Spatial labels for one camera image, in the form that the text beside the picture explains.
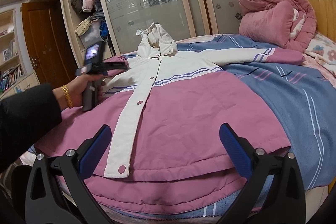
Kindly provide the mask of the black sleeved left forearm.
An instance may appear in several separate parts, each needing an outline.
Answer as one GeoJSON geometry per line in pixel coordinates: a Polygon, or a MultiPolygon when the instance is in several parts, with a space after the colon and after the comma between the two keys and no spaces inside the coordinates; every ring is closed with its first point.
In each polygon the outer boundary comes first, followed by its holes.
{"type": "Polygon", "coordinates": [[[1,100],[1,172],[62,122],[49,84],[1,100]]]}

